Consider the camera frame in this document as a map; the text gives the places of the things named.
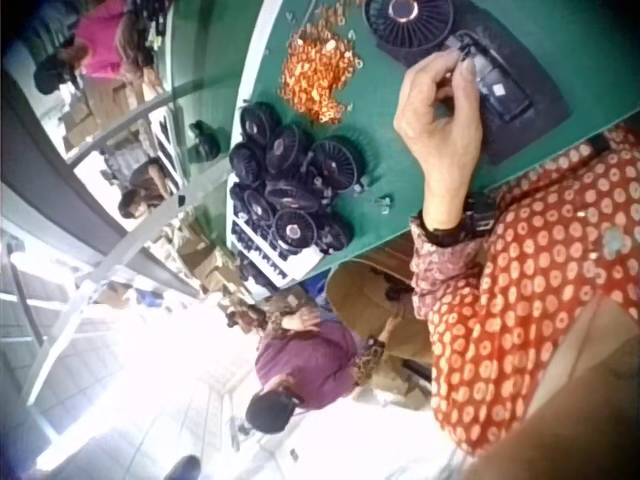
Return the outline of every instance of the fan motor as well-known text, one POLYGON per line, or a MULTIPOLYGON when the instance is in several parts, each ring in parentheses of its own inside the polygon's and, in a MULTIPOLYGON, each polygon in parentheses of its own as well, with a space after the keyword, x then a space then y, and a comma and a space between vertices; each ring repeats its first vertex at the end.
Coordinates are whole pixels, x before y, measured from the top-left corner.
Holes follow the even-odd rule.
POLYGON ((366 0, 365 20, 381 43, 394 49, 431 49, 453 25, 452 0, 366 0))

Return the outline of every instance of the black fan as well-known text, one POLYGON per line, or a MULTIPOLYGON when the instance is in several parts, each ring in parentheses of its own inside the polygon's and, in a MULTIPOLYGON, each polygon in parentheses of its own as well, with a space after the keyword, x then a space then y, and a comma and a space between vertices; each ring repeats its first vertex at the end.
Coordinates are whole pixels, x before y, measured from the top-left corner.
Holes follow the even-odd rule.
POLYGON ((265 197, 278 210, 294 209, 315 212, 322 205, 322 199, 305 185, 295 181, 280 180, 267 182, 265 197))
POLYGON ((244 139, 251 139, 261 147, 267 146, 281 124, 278 112, 266 102, 251 103, 240 112, 244 139))
POLYGON ((282 210, 273 220, 271 234, 286 249, 299 251, 315 243, 317 229, 308 214, 299 210, 282 210))
POLYGON ((233 214, 242 221, 249 218, 249 209, 244 201, 244 194, 249 189, 248 186, 236 182, 229 188, 229 197, 233 202, 233 214))
POLYGON ((346 137, 334 135, 313 146, 313 162, 324 183, 337 192, 354 187, 362 176, 364 161, 358 148, 346 137))
POLYGON ((350 225, 334 215, 321 218, 319 224, 316 245, 325 255, 344 250, 353 240, 350 225))
POLYGON ((453 23, 451 0, 367 0, 364 15, 383 44, 428 49, 442 42, 453 23))
POLYGON ((264 177, 264 155, 249 142, 240 142, 229 152, 229 162, 240 182, 255 185, 264 177))
POLYGON ((258 223, 270 224, 273 222, 273 207, 265 198, 255 190, 247 190, 244 201, 251 212, 251 217, 258 223))
POLYGON ((312 142, 311 135, 296 125, 284 125, 269 142, 267 170, 278 174, 303 161, 312 142))

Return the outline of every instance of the woman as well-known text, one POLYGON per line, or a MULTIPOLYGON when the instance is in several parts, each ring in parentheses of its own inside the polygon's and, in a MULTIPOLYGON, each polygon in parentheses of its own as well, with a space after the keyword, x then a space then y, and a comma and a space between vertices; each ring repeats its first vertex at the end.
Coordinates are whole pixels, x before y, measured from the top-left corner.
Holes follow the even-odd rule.
POLYGON ((146 30, 134 12, 131 0, 107 0, 82 16, 74 37, 36 67, 34 81, 43 95, 72 82, 76 72, 89 77, 121 78, 145 82, 154 91, 162 90, 153 70, 153 54, 145 46, 146 30))
MULTIPOLYGON (((640 147, 616 127, 610 151, 582 143, 510 182, 480 239, 462 219, 482 140, 473 62, 450 51, 410 69, 394 126, 425 176, 411 267, 433 344, 432 406, 457 444, 479 453, 637 341, 640 147), (451 94, 453 118, 436 119, 435 103, 451 94)), ((620 413, 575 402, 593 416, 620 413)), ((571 415, 553 418, 551 436, 563 426, 590 435, 571 415)))
POLYGON ((362 352, 351 332, 331 314, 303 307, 267 314, 256 373, 262 390, 249 402, 246 420, 256 430, 282 432, 296 408, 320 410, 365 384, 400 318, 390 318, 362 352))
POLYGON ((157 157, 147 160, 131 172, 129 187, 118 203, 118 211, 126 219, 143 217, 171 196, 167 176, 157 157))

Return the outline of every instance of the orange copper pieces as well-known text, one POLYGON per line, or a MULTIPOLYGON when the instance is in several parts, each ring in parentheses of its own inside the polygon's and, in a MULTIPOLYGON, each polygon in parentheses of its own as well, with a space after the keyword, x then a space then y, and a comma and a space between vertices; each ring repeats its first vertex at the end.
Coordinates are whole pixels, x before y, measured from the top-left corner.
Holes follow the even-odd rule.
POLYGON ((349 109, 333 94, 344 88, 362 60, 353 51, 353 41, 331 31, 343 25, 348 6, 358 0, 339 1, 316 10, 315 24, 307 24, 294 34, 287 46, 279 90, 294 110, 305 113, 315 122, 339 123, 349 109))

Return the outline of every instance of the bright light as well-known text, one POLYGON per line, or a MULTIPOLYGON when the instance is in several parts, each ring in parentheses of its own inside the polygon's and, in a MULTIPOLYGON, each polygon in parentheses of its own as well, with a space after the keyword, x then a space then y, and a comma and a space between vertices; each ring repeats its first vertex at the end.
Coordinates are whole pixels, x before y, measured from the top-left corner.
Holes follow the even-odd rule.
POLYGON ((62 285, 67 289, 69 295, 72 295, 76 290, 71 270, 61 267, 46 258, 30 255, 26 252, 13 252, 9 260, 18 270, 62 285))

